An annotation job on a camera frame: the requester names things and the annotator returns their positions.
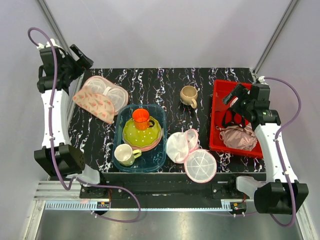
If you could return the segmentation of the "red black bra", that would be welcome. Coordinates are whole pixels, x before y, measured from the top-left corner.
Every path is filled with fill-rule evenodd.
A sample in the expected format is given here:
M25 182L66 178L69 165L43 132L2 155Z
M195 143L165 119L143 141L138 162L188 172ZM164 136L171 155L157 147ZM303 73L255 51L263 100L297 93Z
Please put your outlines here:
M222 115L221 125L224 128L238 126L244 129L248 124L249 122L240 114L236 113L231 107L229 107Z

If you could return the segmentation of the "floral pink laundry bag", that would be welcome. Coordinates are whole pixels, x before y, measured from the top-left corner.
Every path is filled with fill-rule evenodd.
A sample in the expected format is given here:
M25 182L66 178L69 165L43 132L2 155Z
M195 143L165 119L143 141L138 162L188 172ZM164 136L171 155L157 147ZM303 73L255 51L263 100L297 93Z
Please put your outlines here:
M72 97L73 102L101 121L112 124L129 101L128 92L102 76L88 78Z

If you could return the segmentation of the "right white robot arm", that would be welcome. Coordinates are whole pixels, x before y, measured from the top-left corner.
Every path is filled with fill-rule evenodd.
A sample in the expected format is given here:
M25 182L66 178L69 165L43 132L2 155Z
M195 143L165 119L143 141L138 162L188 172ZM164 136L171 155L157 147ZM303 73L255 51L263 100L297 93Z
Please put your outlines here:
M278 112L270 109L270 87L252 84L246 88L238 83L223 98L232 110L247 120L260 145L266 169L266 182L250 176L238 176L227 185L228 195L239 198L246 194L253 199L260 214L292 215L301 207L309 194L307 184L300 183L294 173L283 142L281 119Z

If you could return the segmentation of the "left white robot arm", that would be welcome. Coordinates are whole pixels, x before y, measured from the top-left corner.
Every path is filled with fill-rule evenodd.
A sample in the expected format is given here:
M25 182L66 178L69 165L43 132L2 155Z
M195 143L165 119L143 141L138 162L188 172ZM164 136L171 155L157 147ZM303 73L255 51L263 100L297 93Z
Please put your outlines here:
M70 49L78 59L58 45L40 44L38 49L42 65L38 69L37 88L44 107L44 135L41 148L34 151L34 159L49 176L92 184L90 192L103 198L108 193L107 184L100 181L98 170L86 164L82 151L71 145L68 132L69 86L93 66L93 61L74 44Z

